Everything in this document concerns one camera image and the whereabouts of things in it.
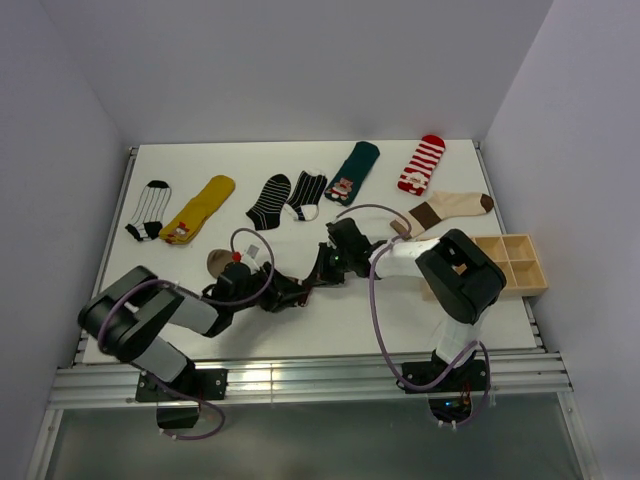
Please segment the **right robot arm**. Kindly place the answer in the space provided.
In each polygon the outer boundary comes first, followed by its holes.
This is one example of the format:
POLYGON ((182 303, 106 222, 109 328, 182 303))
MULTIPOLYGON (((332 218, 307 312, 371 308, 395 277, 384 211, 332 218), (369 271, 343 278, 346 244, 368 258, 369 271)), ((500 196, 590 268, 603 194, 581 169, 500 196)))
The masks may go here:
POLYGON ((307 289, 341 285, 354 273, 369 281, 369 304, 381 354, 397 382, 425 392, 436 386, 457 388, 468 374, 469 358, 483 347, 478 336, 487 309, 499 299, 506 277, 464 232, 451 229, 425 241, 406 241, 402 234, 372 243, 351 218, 329 223, 328 240, 319 244, 315 264, 303 281, 307 289), (416 384, 393 365, 379 325, 375 282, 391 277, 421 277, 448 318, 432 353, 433 380, 416 384))

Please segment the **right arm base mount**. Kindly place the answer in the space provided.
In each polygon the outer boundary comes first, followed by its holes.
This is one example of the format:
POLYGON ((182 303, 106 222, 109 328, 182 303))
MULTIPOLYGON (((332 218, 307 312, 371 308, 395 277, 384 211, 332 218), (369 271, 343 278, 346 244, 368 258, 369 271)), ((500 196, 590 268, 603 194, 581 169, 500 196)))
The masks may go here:
MULTIPOLYGON (((408 395, 421 394, 421 391, 409 388, 406 382, 417 386, 433 383, 446 367, 447 364, 435 354, 430 361, 404 362, 401 364, 403 382, 397 380, 396 386, 408 395)), ((456 430, 489 405, 490 388, 487 362, 472 354, 425 394, 430 395, 429 410, 438 426, 456 430)))

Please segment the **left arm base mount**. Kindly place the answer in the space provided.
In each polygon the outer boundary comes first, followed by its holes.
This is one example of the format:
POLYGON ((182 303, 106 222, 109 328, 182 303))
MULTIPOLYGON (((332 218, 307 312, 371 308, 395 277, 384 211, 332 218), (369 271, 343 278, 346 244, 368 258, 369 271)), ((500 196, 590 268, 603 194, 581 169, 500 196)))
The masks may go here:
POLYGON ((194 369, 164 383, 150 373, 139 375, 136 403, 156 405, 156 424, 165 435, 180 440, 199 440, 222 430, 226 416, 213 401, 226 395, 228 370, 194 369), (189 434, 206 413, 213 413, 218 425, 208 433, 189 434))

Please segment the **tan sock with maroon stripes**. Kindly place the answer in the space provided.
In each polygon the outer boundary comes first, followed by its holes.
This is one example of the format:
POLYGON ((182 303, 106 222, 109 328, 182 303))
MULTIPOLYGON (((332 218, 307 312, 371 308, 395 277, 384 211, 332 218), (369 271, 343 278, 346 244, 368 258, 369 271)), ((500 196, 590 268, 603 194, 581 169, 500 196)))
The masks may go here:
MULTIPOLYGON (((234 262, 232 260, 232 251, 224 250, 224 249, 215 249, 212 250, 207 257, 207 270, 209 274, 217 281, 218 276, 222 273, 225 266, 229 263, 234 262)), ((296 279, 299 283, 302 282, 294 277, 290 277, 292 279, 296 279)), ((305 302, 302 306, 306 304, 307 297, 309 292, 305 289, 305 302)))

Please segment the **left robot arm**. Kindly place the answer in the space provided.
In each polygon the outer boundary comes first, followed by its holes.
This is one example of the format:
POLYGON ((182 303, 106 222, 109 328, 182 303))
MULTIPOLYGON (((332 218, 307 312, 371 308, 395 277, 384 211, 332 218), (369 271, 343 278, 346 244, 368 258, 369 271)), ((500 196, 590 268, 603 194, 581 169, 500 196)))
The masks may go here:
POLYGON ((82 307, 78 324, 102 353, 152 374, 170 398, 183 399, 201 396, 207 381, 189 357, 160 337, 165 325, 213 338, 244 309, 277 313, 303 305, 308 293, 302 282, 269 262, 257 270, 230 262, 200 295, 137 266, 82 307))

